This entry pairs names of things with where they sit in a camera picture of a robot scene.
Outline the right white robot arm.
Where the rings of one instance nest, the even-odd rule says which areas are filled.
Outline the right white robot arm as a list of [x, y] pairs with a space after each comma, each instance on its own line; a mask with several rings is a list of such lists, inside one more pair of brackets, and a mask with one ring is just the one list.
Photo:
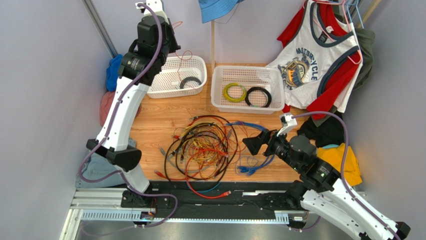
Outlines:
[[316, 147], [305, 136], [290, 140], [278, 131], [263, 130], [258, 136], [242, 141], [252, 155], [262, 145], [264, 156], [276, 156], [300, 176], [285, 191], [291, 208], [313, 212], [354, 240], [405, 240], [411, 228], [393, 221], [366, 202], [352, 187], [345, 188], [337, 169], [316, 155]]

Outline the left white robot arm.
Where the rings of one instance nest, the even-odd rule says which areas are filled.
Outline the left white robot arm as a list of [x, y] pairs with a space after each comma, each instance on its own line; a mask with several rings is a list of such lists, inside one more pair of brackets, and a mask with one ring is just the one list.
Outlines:
[[162, 71], [168, 55], [180, 50], [181, 46], [163, 1], [147, 0], [135, 6], [143, 13], [137, 25], [138, 37], [122, 57], [114, 103], [100, 133], [87, 141], [90, 152], [83, 161], [87, 162], [94, 153], [104, 157], [115, 167], [113, 174], [120, 175], [127, 185], [128, 199], [145, 207], [159, 195], [146, 193], [152, 186], [140, 166], [142, 152], [128, 144], [130, 130], [155, 76]]

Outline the blue cloth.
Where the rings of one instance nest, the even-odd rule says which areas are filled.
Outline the blue cloth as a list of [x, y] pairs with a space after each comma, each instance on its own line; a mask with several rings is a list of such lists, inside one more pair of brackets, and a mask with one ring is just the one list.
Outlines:
[[109, 67], [106, 69], [106, 89], [113, 92], [117, 89], [117, 79], [119, 78], [119, 68], [123, 55], [118, 54], [109, 61]]

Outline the left white plastic basket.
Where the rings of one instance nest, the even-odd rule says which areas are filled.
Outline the left white plastic basket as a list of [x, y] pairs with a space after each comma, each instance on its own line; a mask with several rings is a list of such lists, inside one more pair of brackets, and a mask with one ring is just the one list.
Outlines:
[[184, 97], [199, 94], [207, 82], [207, 67], [199, 56], [181, 60], [169, 57], [157, 74], [147, 95], [152, 99]]

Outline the white plastic basket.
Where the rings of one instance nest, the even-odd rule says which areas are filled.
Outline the white plastic basket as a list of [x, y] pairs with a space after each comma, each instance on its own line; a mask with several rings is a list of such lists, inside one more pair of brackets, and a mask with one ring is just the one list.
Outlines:
[[147, 95], [152, 99], [184, 97], [199, 94], [207, 82], [207, 67], [199, 56], [181, 60], [169, 57], [157, 74]]
[[221, 112], [270, 115], [285, 106], [277, 69], [220, 65], [213, 70], [211, 104]]

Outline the right white plastic basket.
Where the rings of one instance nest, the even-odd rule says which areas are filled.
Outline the right white plastic basket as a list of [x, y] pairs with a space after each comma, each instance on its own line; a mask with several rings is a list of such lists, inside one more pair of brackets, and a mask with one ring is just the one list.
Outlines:
[[270, 115], [285, 106], [277, 69], [220, 65], [213, 70], [211, 104], [221, 112]]

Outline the black cloth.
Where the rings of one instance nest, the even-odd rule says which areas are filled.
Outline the black cloth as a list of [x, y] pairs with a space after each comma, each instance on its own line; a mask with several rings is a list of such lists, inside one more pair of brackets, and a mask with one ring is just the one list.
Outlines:
[[335, 117], [325, 114], [325, 119], [320, 125], [316, 125], [316, 120], [311, 116], [305, 121], [297, 135], [305, 136], [309, 140], [314, 140], [317, 148], [327, 145], [340, 145], [345, 141], [344, 127]]

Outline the blue bucket hat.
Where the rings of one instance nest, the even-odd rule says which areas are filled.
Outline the blue bucket hat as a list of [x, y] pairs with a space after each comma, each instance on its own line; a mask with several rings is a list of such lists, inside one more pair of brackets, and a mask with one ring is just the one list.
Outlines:
[[244, 0], [198, 0], [203, 24], [214, 21], [233, 10]]

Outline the pink cloth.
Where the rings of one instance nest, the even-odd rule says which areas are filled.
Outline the pink cloth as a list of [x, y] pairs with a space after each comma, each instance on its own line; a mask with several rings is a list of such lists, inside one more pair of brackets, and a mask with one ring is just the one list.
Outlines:
[[99, 107], [99, 122], [101, 127], [103, 127], [106, 122], [109, 111], [114, 102], [114, 97], [115, 97], [115, 92], [108, 91], [103, 95], [101, 99], [100, 107]]

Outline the yellow cloth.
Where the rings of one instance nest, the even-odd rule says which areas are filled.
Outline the yellow cloth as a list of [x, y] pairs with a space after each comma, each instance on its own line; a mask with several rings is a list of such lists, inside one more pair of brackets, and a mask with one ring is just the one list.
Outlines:
[[[318, 148], [317, 156], [332, 165], [340, 172], [345, 147], [345, 143], [341, 143], [340, 145], [326, 145], [324, 147]], [[351, 187], [359, 185], [363, 182], [358, 160], [350, 146], [347, 149], [344, 163], [344, 178]]]

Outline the dark green garment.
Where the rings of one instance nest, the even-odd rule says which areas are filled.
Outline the dark green garment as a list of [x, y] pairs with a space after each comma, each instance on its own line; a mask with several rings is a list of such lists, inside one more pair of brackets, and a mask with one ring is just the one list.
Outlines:
[[[343, 23], [344, 18], [341, 15], [334, 14], [334, 17], [329, 16], [326, 21], [326, 25], [331, 26], [333, 28], [333, 31], [331, 33], [334, 36], [340, 37], [347, 34], [347, 31], [345, 30], [347, 27], [346, 24]], [[360, 27], [355, 27], [354, 30], [363, 58], [363, 66], [360, 69], [358, 77], [353, 86], [353, 90], [357, 90], [367, 81], [372, 71], [374, 63], [373, 44], [376, 38], [376, 34], [372, 30]], [[341, 75], [343, 75], [349, 70], [350, 65], [351, 63], [349, 62], [345, 62], [344, 64], [342, 64], [339, 69], [337, 69], [335, 73], [330, 77], [329, 80], [331, 81], [331, 83], [326, 84], [326, 89], [328, 89], [331, 85], [340, 80]]]

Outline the light blue jeans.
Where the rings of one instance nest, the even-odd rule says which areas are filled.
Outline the light blue jeans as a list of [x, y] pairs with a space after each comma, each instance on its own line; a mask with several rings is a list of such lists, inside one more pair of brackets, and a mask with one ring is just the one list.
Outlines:
[[[83, 165], [82, 175], [88, 180], [101, 179], [112, 172], [117, 171], [116, 167], [108, 162], [108, 160], [97, 153], [93, 153], [89, 160]], [[115, 173], [114, 175], [99, 181], [99, 182], [86, 182], [77, 174], [75, 177], [74, 186], [77, 189], [93, 189], [93, 188], [110, 188], [125, 184], [123, 178]]]

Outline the aluminium frame post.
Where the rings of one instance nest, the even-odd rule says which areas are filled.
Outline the aluminium frame post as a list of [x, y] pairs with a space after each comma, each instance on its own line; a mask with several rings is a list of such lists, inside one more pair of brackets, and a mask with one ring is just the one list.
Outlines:
[[118, 53], [117, 50], [113, 44], [113, 41], [108, 34], [107, 28], [105, 27], [100, 14], [98, 13], [96, 6], [92, 0], [82, 0], [82, 3], [84, 4], [86, 11], [88, 12], [92, 22], [94, 23], [98, 33], [100, 34], [108, 52], [110, 53], [112, 58], [115, 58]]

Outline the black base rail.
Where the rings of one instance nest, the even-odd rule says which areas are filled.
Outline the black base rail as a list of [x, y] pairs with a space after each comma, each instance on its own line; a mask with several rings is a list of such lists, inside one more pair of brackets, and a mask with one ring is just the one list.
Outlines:
[[86, 221], [126, 221], [148, 225], [224, 223], [290, 225], [308, 229], [320, 218], [313, 211], [293, 208], [284, 199], [289, 182], [223, 181], [202, 198], [168, 181], [153, 181], [148, 196], [125, 186], [76, 190], [70, 208]]

